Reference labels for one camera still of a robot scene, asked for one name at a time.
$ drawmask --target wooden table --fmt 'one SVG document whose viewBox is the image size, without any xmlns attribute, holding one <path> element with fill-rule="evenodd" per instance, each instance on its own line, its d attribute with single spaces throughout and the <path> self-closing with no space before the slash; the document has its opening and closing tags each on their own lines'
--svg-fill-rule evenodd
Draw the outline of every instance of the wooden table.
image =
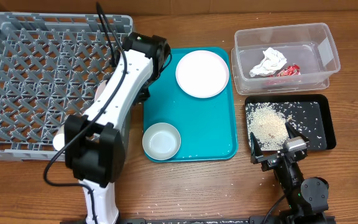
<svg viewBox="0 0 358 224">
<path fill-rule="evenodd" d="M 331 29 L 341 71 L 323 91 L 331 107 L 337 146 L 300 162 L 305 177 L 325 178 L 328 215 L 358 223 L 358 12 L 296 12 L 200 16 L 135 16 L 138 32 L 161 35 L 173 48 L 218 46 L 228 53 L 240 29 L 325 22 Z M 242 218 L 265 215 L 282 195 L 273 172 L 250 163 L 243 104 L 234 92 L 239 150 L 229 161 L 156 164 L 143 153 L 142 108 L 132 116 L 130 153 L 116 183 L 116 203 L 125 218 Z M 54 188 L 42 180 L 46 162 L 0 162 L 0 223 L 58 223 L 86 215 L 80 188 Z M 64 163 L 50 177 L 75 181 Z M 278 210 L 287 207 L 282 202 Z"/>
</svg>

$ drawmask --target teal cutting board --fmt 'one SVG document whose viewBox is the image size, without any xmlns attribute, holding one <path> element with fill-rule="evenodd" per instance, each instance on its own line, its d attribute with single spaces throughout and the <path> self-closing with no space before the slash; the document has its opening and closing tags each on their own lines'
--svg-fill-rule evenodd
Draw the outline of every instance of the teal cutting board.
<svg viewBox="0 0 358 224">
<path fill-rule="evenodd" d="M 166 161 L 212 161 L 232 158 L 238 149 L 231 75 L 220 94 L 200 99 L 187 95 L 178 85 L 176 67 L 182 57 L 195 50 L 218 54 L 230 68 L 229 56 L 219 47 L 172 49 L 172 62 L 160 78 L 149 86 L 144 103 L 144 131 L 155 123 L 172 124 L 180 133 L 179 151 Z"/>
</svg>

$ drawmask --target crumpled white paper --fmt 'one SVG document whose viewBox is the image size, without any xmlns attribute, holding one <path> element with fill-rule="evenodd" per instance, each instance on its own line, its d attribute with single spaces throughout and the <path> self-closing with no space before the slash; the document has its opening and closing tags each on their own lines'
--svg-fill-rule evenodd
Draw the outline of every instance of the crumpled white paper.
<svg viewBox="0 0 358 224">
<path fill-rule="evenodd" d="M 271 47 L 264 51 L 264 55 L 265 58 L 249 72 L 251 77 L 255 77 L 256 75 L 262 75 L 264 77 L 273 75 L 287 63 L 287 59 L 284 55 Z"/>
</svg>

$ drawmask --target clear plastic container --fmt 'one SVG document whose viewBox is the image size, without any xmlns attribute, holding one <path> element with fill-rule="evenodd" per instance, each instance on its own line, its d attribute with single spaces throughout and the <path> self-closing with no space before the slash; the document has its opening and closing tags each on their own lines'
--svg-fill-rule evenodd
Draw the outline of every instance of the clear plastic container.
<svg viewBox="0 0 358 224">
<path fill-rule="evenodd" d="M 334 39 L 324 23 L 239 30 L 234 40 L 232 72 L 240 95 L 322 90 L 329 86 L 329 76 L 341 69 Z M 296 64 L 301 75 L 251 78 L 249 71 L 269 47 L 287 58 L 283 69 Z"/>
</svg>

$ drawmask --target white label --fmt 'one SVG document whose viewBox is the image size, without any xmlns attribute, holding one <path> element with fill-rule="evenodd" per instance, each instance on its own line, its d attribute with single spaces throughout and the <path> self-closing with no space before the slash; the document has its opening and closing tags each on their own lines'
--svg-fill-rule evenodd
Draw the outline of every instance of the white label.
<svg viewBox="0 0 358 224">
<path fill-rule="evenodd" d="M 328 37 L 326 37 L 322 43 L 318 45 L 318 51 L 324 66 L 326 66 L 328 62 L 334 59 L 333 51 L 331 50 Z"/>
</svg>

